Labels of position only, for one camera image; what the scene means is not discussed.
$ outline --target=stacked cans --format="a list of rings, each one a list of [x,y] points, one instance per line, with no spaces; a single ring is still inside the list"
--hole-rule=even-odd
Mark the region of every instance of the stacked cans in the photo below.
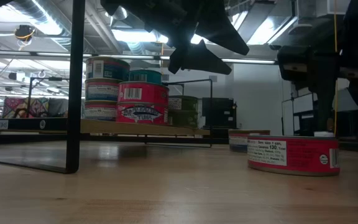
[[[198,128],[198,99],[193,96],[169,97],[169,125],[184,128]]]
[[[119,84],[129,78],[127,62],[112,57],[86,61],[85,118],[115,121]]]
[[[119,84],[117,121],[142,124],[168,124],[168,87],[161,73],[134,70],[129,81]]]

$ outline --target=green can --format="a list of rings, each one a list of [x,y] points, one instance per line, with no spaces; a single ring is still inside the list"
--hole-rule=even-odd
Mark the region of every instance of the green can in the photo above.
[[[198,113],[195,111],[170,110],[168,112],[170,126],[183,128],[198,128]]]
[[[198,98],[194,96],[169,96],[169,110],[197,111]]]

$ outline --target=can lid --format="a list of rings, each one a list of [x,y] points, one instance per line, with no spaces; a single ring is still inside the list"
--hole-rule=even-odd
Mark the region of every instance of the can lid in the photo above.
[[[183,96],[183,95],[169,96],[169,98],[172,98],[172,99],[198,100],[198,98],[195,97],[195,96]]]
[[[126,82],[120,83],[120,85],[123,85],[123,84],[157,85],[157,86],[162,86],[162,87],[166,88],[169,91],[169,88],[167,86],[161,85],[161,84],[156,84],[156,83],[139,82],[139,81],[126,81]]]
[[[86,59],[87,61],[89,59],[101,59],[101,60],[113,60],[113,61],[116,61],[116,62],[119,62],[119,63],[122,63],[123,65],[127,66],[127,67],[130,67],[129,63],[124,61],[124,60],[121,60],[121,59],[118,59],[118,58],[114,58],[114,57],[108,57],[108,56],[93,56],[93,57],[89,57],[88,59]]]
[[[156,75],[161,75],[160,72],[149,70],[149,69],[138,69],[138,70],[132,70],[129,73],[154,73]]]
[[[119,102],[117,105],[155,105],[155,106],[163,106],[168,107],[168,105],[164,105],[162,103],[148,103],[148,102]]]
[[[270,130],[243,130],[243,129],[230,129],[229,133],[239,133],[239,134],[250,134],[250,133],[270,133]]]
[[[304,140],[328,140],[328,141],[337,141],[336,138],[327,138],[327,137],[310,137],[310,136],[268,136],[268,135],[253,135],[249,138],[265,138],[265,139],[304,139]]]
[[[85,101],[85,105],[100,105],[100,104],[116,105],[117,102],[111,101],[111,100],[87,100],[87,101]]]
[[[121,83],[122,80],[116,78],[87,78],[85,83],[88,82],[109,82],[109,83]]]

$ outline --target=tuna can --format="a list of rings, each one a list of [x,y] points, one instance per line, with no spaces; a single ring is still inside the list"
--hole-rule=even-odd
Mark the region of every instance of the tuna can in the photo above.
[[[133,70],[129,72],[129,81],[148,82],[161,85],[161,73],[153,70]]]
[[[247,152],[249,135],[270,135],[269,130],[229,130],[230,150],[235,152]]]
[[[168,101],[168,109],[197,111],[198,98],[194,96],[170,96]]]
[[[86,60],[86,78],[128,80],[130,66],[112,57],[90,57]]]
[[[167,125],[168,108],[156,103],[118,103],[117,122]]]
[[[144,82],[123,82],[119,85],[118,102],[156,103],[168,106],[168,87]]]
[[[175,127],[198,128],[198,113],[195,111],[170,110],[168,123]]]
[[[93,100],[85,102],[85,119],[115,121],[117,117],[117,102]]]
[[[85,80],[85,100],[118,100],[120,80],[112,78],[90,78]]]
[[[334,138],[248,136],[248,166],[279,174],[339,174],[339,148]]]

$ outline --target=red tuna can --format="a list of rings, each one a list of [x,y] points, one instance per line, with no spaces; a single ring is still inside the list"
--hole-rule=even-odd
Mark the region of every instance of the red tuna can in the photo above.
[[[168,87],[145,82],[122,82],[119,85],[118,103],[156,103],[168,106]]]
[[[155,103],[118,103],[117,122],[168,124],[168,106]]]
[[[334,138],[248,136],[248,166],[280,174],[339,174],[339,143]]]

